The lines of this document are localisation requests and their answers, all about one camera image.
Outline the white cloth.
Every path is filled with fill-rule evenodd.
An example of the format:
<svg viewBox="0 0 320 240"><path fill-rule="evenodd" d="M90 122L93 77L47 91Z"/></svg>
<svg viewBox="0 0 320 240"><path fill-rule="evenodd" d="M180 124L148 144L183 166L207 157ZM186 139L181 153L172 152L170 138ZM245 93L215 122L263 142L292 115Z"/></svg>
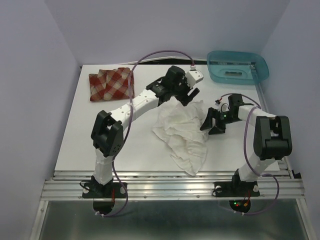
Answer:
<svg viewBox="0 0 320 240"><path fill-rule="evenodd" d="M170 100L159 107L153 133L170 148L170 157L188 175L195 176L203 166L208 148L208 132L201 131L206 114L204 102L192 101L183 106Z"/></svg>

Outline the red checked skirt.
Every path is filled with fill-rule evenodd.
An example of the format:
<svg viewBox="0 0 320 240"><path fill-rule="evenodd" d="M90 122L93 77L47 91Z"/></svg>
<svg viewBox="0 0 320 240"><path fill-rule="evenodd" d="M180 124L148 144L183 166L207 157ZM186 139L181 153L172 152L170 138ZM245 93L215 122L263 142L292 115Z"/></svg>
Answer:
<svg viewBox="0 0 320 240"><path fill-rule="evenodd" d="M91 102L107 102L126 100L135 97L134 74L128 67L117 69L100 69L98 73L90 73L89 90Z"/></svg>

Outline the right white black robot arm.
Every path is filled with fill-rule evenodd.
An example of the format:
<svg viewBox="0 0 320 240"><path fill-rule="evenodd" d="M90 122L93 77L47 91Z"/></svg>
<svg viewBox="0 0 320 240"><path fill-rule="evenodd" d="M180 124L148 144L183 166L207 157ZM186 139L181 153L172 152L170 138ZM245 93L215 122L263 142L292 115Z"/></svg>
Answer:
<svg viewBox="0 0 320 240"><path fill-rule="evenodd" d="M245 164L238 168L230 181L214 183L212 194L218 198L260 195L258 178L277 160L292 153L292 136L289 118L267 113L252 100L245 103L240 93L228 93L227 109L210 107L200 127L209 135L220 135L226 126L239 121L245 122L245 128L254 127L253 154L244 154Z"/></svg>

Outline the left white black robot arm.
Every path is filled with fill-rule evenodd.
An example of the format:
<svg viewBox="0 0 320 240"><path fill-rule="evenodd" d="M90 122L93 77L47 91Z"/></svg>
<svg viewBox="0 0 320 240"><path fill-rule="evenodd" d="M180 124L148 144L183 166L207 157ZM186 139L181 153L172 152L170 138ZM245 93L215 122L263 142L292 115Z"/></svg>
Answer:
<svg viewBox="0 0 320 240"><path fill-rule="evenodd" d="M100 197L111 193L113 180L112 162L125 143L124 133L128 133L133 121L146 112L176 98L183 106L200 92L195 87L204 75L192 66L188 72L171 66L165 76L153 81L136 97L125 105L106 112L100 111L95 119L91 139L95 147L96 161L93 178L94 191Z"/></svg>

